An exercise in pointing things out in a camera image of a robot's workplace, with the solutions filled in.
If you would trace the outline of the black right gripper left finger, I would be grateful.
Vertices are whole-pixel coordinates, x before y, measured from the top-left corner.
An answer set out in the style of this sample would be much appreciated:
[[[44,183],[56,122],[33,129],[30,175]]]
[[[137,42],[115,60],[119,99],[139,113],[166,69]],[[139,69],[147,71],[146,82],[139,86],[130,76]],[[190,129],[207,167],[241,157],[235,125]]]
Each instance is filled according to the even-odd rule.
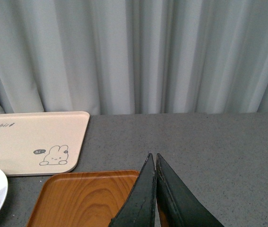
[[[148,154],[125,203],[110,227],[153,227],[156,216],[157,174],[153,155]]]

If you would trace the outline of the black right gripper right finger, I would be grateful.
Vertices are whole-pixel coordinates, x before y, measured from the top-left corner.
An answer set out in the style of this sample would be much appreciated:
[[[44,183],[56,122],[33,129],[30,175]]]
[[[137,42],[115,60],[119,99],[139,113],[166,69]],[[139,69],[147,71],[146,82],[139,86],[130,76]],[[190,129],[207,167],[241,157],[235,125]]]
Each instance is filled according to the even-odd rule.
[[[163,227],[221,227],[160,155],[156,157],[157,205]]]

